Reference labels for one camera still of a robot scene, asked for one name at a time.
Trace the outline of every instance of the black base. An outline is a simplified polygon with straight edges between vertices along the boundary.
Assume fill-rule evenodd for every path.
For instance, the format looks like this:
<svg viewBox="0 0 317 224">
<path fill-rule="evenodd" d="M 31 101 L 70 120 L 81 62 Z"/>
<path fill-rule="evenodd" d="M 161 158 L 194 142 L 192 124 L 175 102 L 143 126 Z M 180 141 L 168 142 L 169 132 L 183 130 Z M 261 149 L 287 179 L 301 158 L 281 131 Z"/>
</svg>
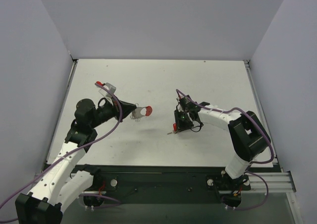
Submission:
<svg viewBox="0 0 317 224">
<path fill-rule="evenodd" d="M 106 195 L 125 204 L 220 203 L 215 188 L 207 185 L 208 179 L 214 180 L 218 191 L 232 191 L 226 187 L 221 177 L 224 167 L 98 167 L 106 181 Z M 81 168 L 76 166 L 73 173 Z M 251 168 L 250 171 L 281 172 L 279 166 Z M 110 184 L 113 179 L 117 180 L 115 187 Z M 243 190 L 250 189 L 250 186 L 243 185 Z"/>
</svg>

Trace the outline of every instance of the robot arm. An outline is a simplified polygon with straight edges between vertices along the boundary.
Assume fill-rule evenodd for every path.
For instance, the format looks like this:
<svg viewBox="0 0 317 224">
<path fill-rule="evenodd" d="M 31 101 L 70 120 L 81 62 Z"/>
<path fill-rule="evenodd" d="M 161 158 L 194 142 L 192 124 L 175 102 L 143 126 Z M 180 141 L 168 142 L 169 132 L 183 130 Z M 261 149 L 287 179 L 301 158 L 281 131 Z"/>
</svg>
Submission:
<svg viewBox="0 0 317 224">
<path fill-rule="evenodd" d="M 174 132 L 192 129 L 194 122 L 198 123 L 200 128 L 208 123 L 228 131 L 236 154 L 226 166 L 225 172 L 231 179 L 238 179 L 245 173 L 254 158 L 267 148 L 267 143 L 250 120 L 243 114 L 239 112 L 223 113 L 221 112 L 223 110 L 216 109 L 206 102 L 202 102 L 200 105 L 210 110 L 201 109 L 186 97 L 179 98 L 179 105 L 174 111 Z M 247 114 L 268 137 L 254 112 L 248 111 Z"/>
<path fill-rule="evenodd" d="M 108 91 L 113 94 L 115 87 L 110 84 Z M 54 167 L 50 169 L 39 182 L 25 194 L 20 194 L 15 206 L 18 220 L 21 224 L 59 224 L 67 207 L 86 189 L 97 190 L 103 184 L 101 171 L 98 167 L 84 165 L 76 175 L 66 183 L 69 174 L 76 164 L 85 156 L 89 146 L 78 149 L 95 140 L 97 132 L 95 128 L 100 124 L 115 117 L 121 121 L 132 113 L 137 107 L 134 104 L 113 99 L 108 93 L 100 91 L 104 96 L 98 102 L 96 108 L 90 99 L 82 99 L 76 105 L 75 119 L 65 138 L 62 148 L 54 160 Z M 139 119 L 141 114 L 134 113 L 134 119 Z"/>
</svg>

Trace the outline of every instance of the red object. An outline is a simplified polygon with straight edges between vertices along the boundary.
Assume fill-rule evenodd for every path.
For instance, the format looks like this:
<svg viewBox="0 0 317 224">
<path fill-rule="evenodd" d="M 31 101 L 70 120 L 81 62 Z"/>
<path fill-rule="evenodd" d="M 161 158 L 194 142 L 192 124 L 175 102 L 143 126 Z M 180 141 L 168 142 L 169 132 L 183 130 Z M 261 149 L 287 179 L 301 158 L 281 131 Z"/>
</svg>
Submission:
<svg viewBox="0 0 317 224">
<path fill-rule="evenodd" d="M 153 112 L 152 107 L 151 106 L 147 106 L 146 109 L 147 109 L 147 111 L 145 112 L 145 116 L 151 115 L 151 113 Z"/>
</svg>

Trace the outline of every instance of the white wall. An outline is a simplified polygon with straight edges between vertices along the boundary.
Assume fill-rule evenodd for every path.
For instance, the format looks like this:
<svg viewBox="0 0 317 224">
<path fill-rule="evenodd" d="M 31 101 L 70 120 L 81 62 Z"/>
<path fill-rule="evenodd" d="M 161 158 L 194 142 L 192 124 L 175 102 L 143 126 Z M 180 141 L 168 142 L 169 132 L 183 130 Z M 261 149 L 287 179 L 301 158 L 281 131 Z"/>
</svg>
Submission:
<svg viewBox="0 0 317 224">
<path fill-rule="evenodd" d="M 278 159 L 306 223 L 317 209 L 317 0 L 284 0 L 251 59 Z"/>
<path fill-rule="evenodd" d="M 283 0 L 42 0 L 74 58 L 250 59 Z"/>
<path fill-rule="evenodd" d="M 0 202 L 45 159 L 72 60 L 41 0 L 0 0 Z M 14 200 L 0 220 L 16 217 Z"/>
</svg>

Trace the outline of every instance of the wire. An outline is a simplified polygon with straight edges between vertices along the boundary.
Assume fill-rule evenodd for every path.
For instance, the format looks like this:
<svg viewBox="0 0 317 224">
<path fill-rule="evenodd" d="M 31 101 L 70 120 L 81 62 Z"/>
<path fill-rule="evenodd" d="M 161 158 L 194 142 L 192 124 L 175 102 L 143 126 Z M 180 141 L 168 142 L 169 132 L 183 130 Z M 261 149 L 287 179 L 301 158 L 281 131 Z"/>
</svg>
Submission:
<svg viewBox="0 0 317 224">
<path fill-rule="evenodd" d="M 105 189 L 106 186 L 106 182 L 103 182 L 103 185 L 99 188 L 99 195 L 101 195 L 101 191 L 103 191 Z"/>
<path fill-rule="evenodd" d="M 199 130 L 198 131 L 194 131 L 193 130 L 193 128 L 197 128 L 197 127 L 199 127 Z M 200 132 L 200 130 L 202 129 L 202 125 L 199 125 L 199 126 L 194 126 L 194 127 L 192 127 L 192 128 L 190 128 L 191 129 L 191 131 L 193 131 L 193 132 Z"/>
<path fill-rule="evenodd" d="M 206 110 L 211 110 L 210 108 L 204 107 L 196 102 L 194 102 L 191 98 L 189 98 L 188 96 L 186 96 L 184 93 L 182 93 L 181 91 L 179 91 L 178 89 L 176 89 L 176 92 L 178 94 L 178 96 L 180 97 L 180 94 L 183 97 L 186 97 L 189 101 L 191 101 L 193 104 L 195 104 L 196 106 L 199 106 L 200 108 L 206 109 Z M 273 151 L 273 147 L 271 145 L 271 142 L 269 141 L 268 137 L 264 134 L 264 132 L 262 131 L 262 129 L 259 127 L 259 125 L 257 125 L 257 123 L 252 119 L 252 117 L 250 117 L 245 111 L 243 111 L 241 108 L 232 108 L 228 111 L 223 111 L 223 110 L 219 110 L 219 109 L 212 109 L 212 111 L 215 112 L 222 112 L 222 113 L 231 113 L 232 111 L 239 111 L 241 112 L 248 120 L 250 120 L 250 122 L 253 124 L 253 126 L 258 130 L 258 132 L 261 134 L 261 136 L 264 138 L 264 140 L 266 141 L 269 151 L 271 153 L 271 158 L 268 161 L 252 161 L 251 164 L 267 164 L 270 163 L 274 160 L 274 151 Z"/>
<path fill-rule="evenodd" d="M 0 210 L 2 209 L 2 207 L 9 201 L 11 200 L 15 195 L 19 194 L 20 192 L 22 192 L 25 188 L 27 188 L 28 186 L 30 186 L 32 183 L 36 182 L 37 180 L 39 180 L 41 177 L 43 177 L 46 173 L 48 173 L 53 167 L 55 167 L 59 162 L 61 162 L 64 158 L 66 158 L 67 156 L 73 154 L 76 151 L 79 151 L 81 149 L 84 149 L 86 147 L 89 147 L 91 145 L 93 145 L 94 143 L 101 141 L 102 139 L 106 138 L 107 136 L 109 136 L 111 133 L 113 133 L 116 128 L 119 126 L 119 124 L 121 123 L 122 120 L 122 116 L 123 116 L 123 112 L 122 112 L 122 107 L 121 104 L 119 102 L 119 99 L 112 93 L 110 92 L 108 89 L 106 89 L 105 87 L 95 83 L 95 85 L 103 90 L 105 90 L 107 93 L 109 93 L 113 99 L 116 101 L 118 107 L 119 107 L 119 119 L 118 122 L 116 123 L 116 125 L 105 135 L 103 135 L 102 137 L 96 139 L 95 141 L 89 142 L 86 145 L 83 145 L 81 147 L 78 147 L 70 152 L 68 152 L 67 154 L 65 154 L 63 157 L 59 158 L 56 162 L 54 162 L 53 164 L 51 164 L 46 170 L 44 170 L 42 173 L 40 173 L 39 176 L 37 176 L 35 179 L 33 179 L 32 181 L 28 182 L 27 184 L 25 184 L 23 187 L 21 187 L 20 189 L 18 189 L 17 191 L 15 191 L 14 193 L 12 193 L 7 199 L 5 199 L 1 204 L 0 204 Z M 0 224 L 5 224 L 5 223 L 11 223 L 14 221 L 17 221 L 18 218 L 14 218 L 14 219 L 10 219 L 10 220 L 6 220 L 6 221 L 0 221 Z"/>
<path fill-rule="evenodd" d="M 97 198 L 104 198 L 104 199 L 108 199 L 108 200 L 111 200 L 111 201 L 114 201 L 116 202 L 115 204 L 108 204 L 108 205 L 102 205 L 102 206 L 99 206 L 99 207 L 94 207 L 94 209 L 102 209 L 102 208 L 110 208 L 110 207 L 116 207 L 116 206 L 119 206 L 121 205 L 122 203 L 115 199 L 115 198 L 110 198 L 110 197 L 107 197 L 107 196 L 104 196 L 104 195 L 98 195 L 98 194 L 90 194 L 90 193 L 83 193 L 83 194 L 80 194 L 79 195 L 80 197 L 97 197 Z M 87 208 L 91 208 L 91 207 L 88 207 L 84 204 L 82 204 L 79 200 L 78 200 L 79 204 L 83 207 L 87 207 Z"/>
<path fill-rule="evenodd" d="M 254 175 L 254 176 L 256 176 L 256 177 L 258 177 L 259 179 L 261 179 L 262 181 L 263 181 L 263 183 L 265 184 L 265 187 L 266 187 L 266 196 L 265 196 L 265 198 L 263 199 L 263 201 L 262 202 L 260 202 L 259 204 L 256 204 L 256 205 L 254 205 L 254 206 L 250 206 L 250 207 L 247 207 L 247 208 L 233 208 L 233 207 L 230 207 L 230 206 L 228 206 L 228 207 L 230 207 L 231 209 L 234 209 L 235 211 L 248 211 L 248 210 L 251 210 L 251 209 L 254 209 L 254 208 L 258 208 L 258 207 L 260 207 L 260 206 L 262 206 L 264 203 L 266 203 L 266 201 L 267 201 L 267 199 L 268 199 L 268 185 L 267 185 L 267 182 L 264 180 L 264 178 L 262 178 L 261 176 L 259 176 L 258 174 L 256 174 L 256 173 L 253 173 L 253 172 L 250 172 L 250 171 L 246 171 L 246 173 L 249 173 L 249 174 L 251 174 L 251 175 Z"/>
</svg>

